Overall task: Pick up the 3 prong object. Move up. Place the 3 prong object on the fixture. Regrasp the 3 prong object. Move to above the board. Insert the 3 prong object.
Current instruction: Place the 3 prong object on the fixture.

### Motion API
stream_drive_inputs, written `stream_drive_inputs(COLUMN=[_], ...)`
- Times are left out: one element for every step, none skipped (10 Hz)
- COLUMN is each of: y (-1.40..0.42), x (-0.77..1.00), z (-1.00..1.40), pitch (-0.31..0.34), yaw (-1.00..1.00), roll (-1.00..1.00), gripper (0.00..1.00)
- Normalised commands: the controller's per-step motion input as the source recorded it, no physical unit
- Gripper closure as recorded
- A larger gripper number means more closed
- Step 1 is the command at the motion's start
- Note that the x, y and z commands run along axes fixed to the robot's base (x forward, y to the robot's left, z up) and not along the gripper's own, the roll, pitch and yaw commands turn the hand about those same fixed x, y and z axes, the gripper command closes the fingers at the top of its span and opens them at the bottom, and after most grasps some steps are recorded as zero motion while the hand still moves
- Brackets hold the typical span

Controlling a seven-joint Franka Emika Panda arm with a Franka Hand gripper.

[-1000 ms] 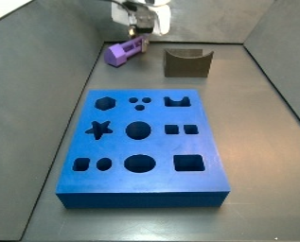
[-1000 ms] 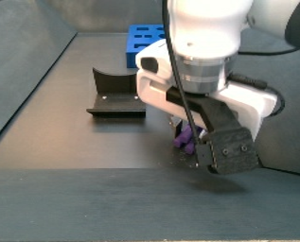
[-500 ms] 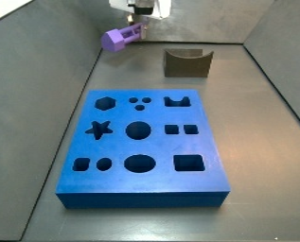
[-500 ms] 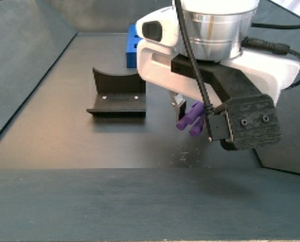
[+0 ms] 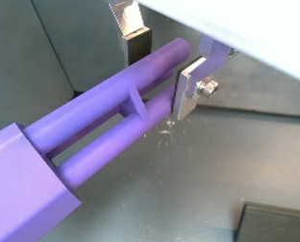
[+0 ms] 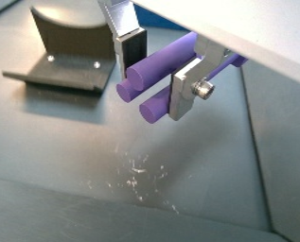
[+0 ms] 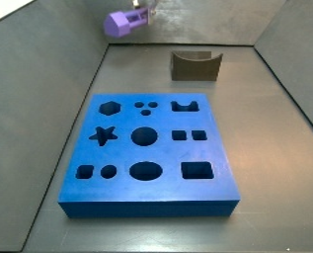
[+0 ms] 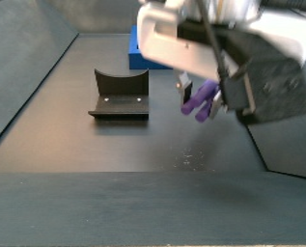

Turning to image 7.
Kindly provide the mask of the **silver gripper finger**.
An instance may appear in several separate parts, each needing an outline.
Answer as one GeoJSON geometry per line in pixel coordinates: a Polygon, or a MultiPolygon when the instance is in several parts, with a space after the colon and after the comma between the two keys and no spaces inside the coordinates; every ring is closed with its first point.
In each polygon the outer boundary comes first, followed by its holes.
{"type": "Polygon", "coordinates": [[[157,14],[157,5],[159,0],[151,0],[151,2],[147,5],[149,9],[149,25],[153,23],[154,15],[157,14]]]}
{"type": "Polygon", "coordinates": [[[133,0],[133,5],[134,5],[134,8],[142,7],[139,0],[133,0]]]}

